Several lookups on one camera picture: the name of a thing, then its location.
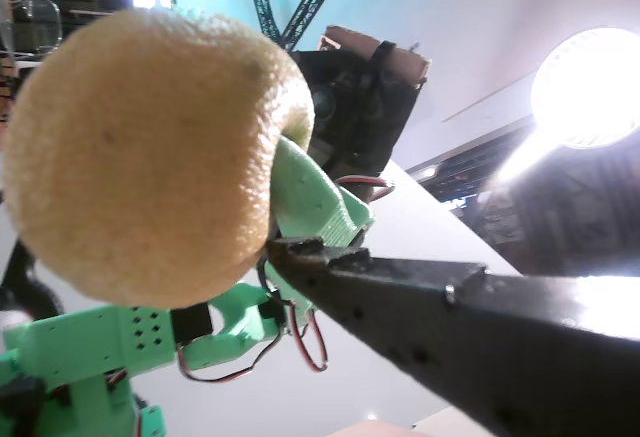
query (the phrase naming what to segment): wire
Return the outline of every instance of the wire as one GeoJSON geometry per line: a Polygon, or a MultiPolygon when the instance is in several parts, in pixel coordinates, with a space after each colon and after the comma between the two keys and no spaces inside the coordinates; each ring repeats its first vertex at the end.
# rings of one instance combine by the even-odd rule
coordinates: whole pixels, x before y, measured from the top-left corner
{"type": "Polygon", "coordinates": [[[270,298],[275,300],[278,304],[283,307],[294,307],[293,302],[290,300],[283,299],[280,297],[280,292],[277,290],[271,290],[269,288],[269,284],[267,283],[267,273],[265,272],[265,265],[267,264],[267,258],[261,257],[258,263],[256,264],[256,270],[258,272],[258,280],[260,281],[260,285],[267,292],[270,298]]]}
{"type": "Polygon", "coordinates": [[[368,187],[383,187],[383,190],[380,190],[373,194],[371,202],[375,202],[382,197],[386,197],[391,192],[396,190],[395,184],[390,180],[381,179],[379,177],[370,177],[367,175],[345,175],[344,177],[336,179],[334,182],[338,185],[354,184],[366,185],[368,187]]]}
{"type": "Polygon", "coordinates": [[[133,437],[142,437],[142,413],[136,412],[136,421],[133,425],[133,437]]]}
{"type": "Polygon", "coordinates": [[[324,338],[322,337],[322,332],[320,331],[320,327],[318,327],[318,323],[316,322],[315,310],[309,309],[306,312],[307,324],[302,328],[302,333],[300,333],[300,329],[298,327],[298,322],[296,319],[296,306],[290,301],[283,299],[280,297],[280,292],[273,291],[269,288],[269,284],[267,283],[267,274],[265,272],[265,265],[267,259],[266,257],[262,257],[258,264],[256,265],[256,270],[258,271],[258,280],[260,280],[260,285],[264,288],[264,290],[269,294],[273,300],[282,305],[284,308],[288,309],[289,312],[289,324],[291,328],[291,334],[293,335],[294,340],[296,341],[296,345],[302,357],[307,362],[311,370],[314,372],[323,372],[327,370],[327,366],[329,363],[329,359],[327,357],[327,347],[324,343],[324,338]],[[308,328],[311,327],[313,332],[316,334],[316,338],[318,339],[318,345],[320,345],[320,354],[322,357],[322,364],[318,366],[311,356],[309,355],[309,351],[307,350],[302,338],[306,335],[308,328]]]}
{"type": "Polygon", "coordinates": [[[193,373],[191,373],[191,371],[189,370],[189,367],[187,366],[187,361],[184,357],[184,345],[179,345],[178,349],[177,349],[177,355],[178,355],[178,368],[180,369],[180,373],[186,377],[189,380],[193,380],[194,382],[202,382],[205,384],[224,384],[225,382],[230,382],[232,380],[235,380],[239,377],[243,377],[247,374],[250,374],[253,369],[255,368],[255,366],[258,364],[258,362],[260,362],[260,360],[262,360],[262,358],[267,355],[269,353],[269,351],[271,349],[273,349],[278,342],[280,342],[280,339],[282,338],[282,331],[278,330],[278,335],[276,336],[275,339],[273,339],[269,345],[267,345],[264,349],[262,349],[260,351],[260,353],[258,354],[258,356],[256,357],[256,359],[253,361],[253,363],[249,366],[246,367],[242,370],[238,370],[236,372],[233,372],[231,374],[225,375],[224,377],[219,377],[217,379],[201,379],[200,377],[196,377],[193,373]]]}
{"type": "Polygon", "coordinates": [[[307,362],[307,365],[314,372],[324,372],[327,370],[329,366],[329,356],[327,355],[327,346],[324,343],[324,338],[322,337],[322,332],[320,332],[320,327],[318,327],[318,322],[316,321],[316,313],[315,310],[309,309],[306,312],[307,320],[309,321],[309,327],[316,334],[316,338],[318,339],[318,345],[320,346],[320,359],[321,364],[316,364],[311,355],[309,355],[309,351],[307,347],[304,345],[302,341],[302,335],[300,335],[300,331],[298,330],[298,322],[296,321],[296,309],[295,307],[289,307],[289,320],[291,321],[291,333],[293,334],[293,339],[296,341],[296,345],[298,346],[298,350],[302,354],[302,357],[307,362]]]}

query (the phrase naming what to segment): white surface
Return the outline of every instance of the white surface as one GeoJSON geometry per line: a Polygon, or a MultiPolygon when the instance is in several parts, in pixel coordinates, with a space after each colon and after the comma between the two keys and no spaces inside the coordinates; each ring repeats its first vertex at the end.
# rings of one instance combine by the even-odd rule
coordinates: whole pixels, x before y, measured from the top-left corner
{"type": "Polygon", "coordinates": [[[455,407],[447,407],[419,422],[415,429],[429,437],[492,437],[473,420],[455,407]]]}
{"type": "MultiPolygon", "coordinates": [[[[397,166],[391,164],[386,175],[398,188],[373,206],[378,222],[366,245],[374,255],[481,261],[495,272],[514,272],[397,166]]],[[[0,209],[0,259],[4,262],[13,238],[0,209]]],[[[40,276],[59,293],[68,311],[95,305],[44,269],[40,276]]],[[[137,377],[134,387],[145,399],[162,406],[170,436],[185,437],[321,437],[366,420],[370,413],[409,428],[446,407],[330,319],[321,315],[318,320],[331,359],[323,374],[313,374],[293,340],[285,338],[253,374],[235,382],[197,384],[170,366],[137,377]]],[[[207,372],[222,375],[244,364],[246,359],[207,372]]]]}

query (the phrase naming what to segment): green 3d-printed part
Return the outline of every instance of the green 3d-printed part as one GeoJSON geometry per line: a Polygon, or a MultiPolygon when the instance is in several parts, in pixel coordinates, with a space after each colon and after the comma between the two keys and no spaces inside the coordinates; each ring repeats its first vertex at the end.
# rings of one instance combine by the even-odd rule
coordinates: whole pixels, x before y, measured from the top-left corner
{"type": "MultiPolygon", "coordinates": [[[[296,144],[280,139],[271,173],[272,210],[284,237],[322,237],[327,245],[347,246],[363,227],[373,224],[371,210],[336,187],[296,144]]],[[[300,316],[312,307],[267,264],[280,295],[296,303],[300,316]]]]}
{"type": "MultiPolygon", "coordinates": [[[[271,188],[272,211],[285,237],[319,236],[329,245],[348,245],[373,222],[365,204],[338,189],[285,138],[277,148],[271,188]]],[[[266,271],[282,297],[296,303],[303,323],[312,304],[273,268],[267,265],[266,271]]],[[[275,338],[279,324],[260,312],[268,299],[264,289],[246,283],[211,299],[224,328],[184,347],[189,370],[232,361],[275,338]]],[[[161,410],[138,412],[129,379],[175,360],[169,311],[109,305],[6,329],[4,338],[0,387],[25,378],[43,384],[46,395],[34,417],[37,437],[131,437],[136,422],[141,437],[165,436],[161,410]]],[[[13,417],[0,413],[0,437],[12,435],[13,417]]]]}

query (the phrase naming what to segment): green bracket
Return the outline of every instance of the green bracket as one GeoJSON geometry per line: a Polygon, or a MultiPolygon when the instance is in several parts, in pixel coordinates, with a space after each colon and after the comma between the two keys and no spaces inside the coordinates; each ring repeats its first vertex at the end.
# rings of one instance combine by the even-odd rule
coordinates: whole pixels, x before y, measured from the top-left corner
{"type": "MultiPolygon", "coordinates": [[[[362,228],[375,220],[369,207],[347,190],[336,187],[311,157],[284,137],[278,143],[271,171],[271,202],[284,237],[322,237],[332,246],[349,245],[362,228]]],[[[270,264],[266,272],[280,295],[296,303],[300,314],[313,306],[270,264]]]]}

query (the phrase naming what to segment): bright lamp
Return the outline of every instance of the bright lamp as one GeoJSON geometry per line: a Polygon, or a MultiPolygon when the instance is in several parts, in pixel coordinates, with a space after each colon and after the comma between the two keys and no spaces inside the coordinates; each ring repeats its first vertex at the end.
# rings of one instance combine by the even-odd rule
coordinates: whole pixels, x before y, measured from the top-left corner
{"type": "Polygon", "coordinates": [[[603,147],[640,127],[640,36],[599,28],[567,39],[538,70],[531,107],[538,128],[499,180],[516,177],[558,146],[603,147]]]}

